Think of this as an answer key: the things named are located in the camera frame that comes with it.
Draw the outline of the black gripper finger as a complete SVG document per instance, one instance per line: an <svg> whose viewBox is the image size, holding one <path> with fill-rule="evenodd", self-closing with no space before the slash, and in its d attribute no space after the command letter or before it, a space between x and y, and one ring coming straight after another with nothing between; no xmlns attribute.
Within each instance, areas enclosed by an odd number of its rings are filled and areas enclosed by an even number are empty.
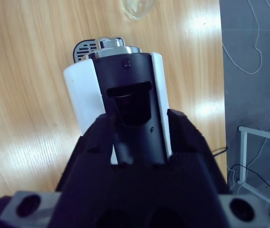
<svg viewBox="0 0 270 228"><path fill-rule="evenodd" d="M183 112L168 109L167 116L172 155L197 153L212 157L206 139Z"/></svg>
<svg viewBox="0 0 270 228"><path fill-rule="evenodd" d="M80 153L111 155L114 128L107 114L101 114L77 142Z"/></svg>

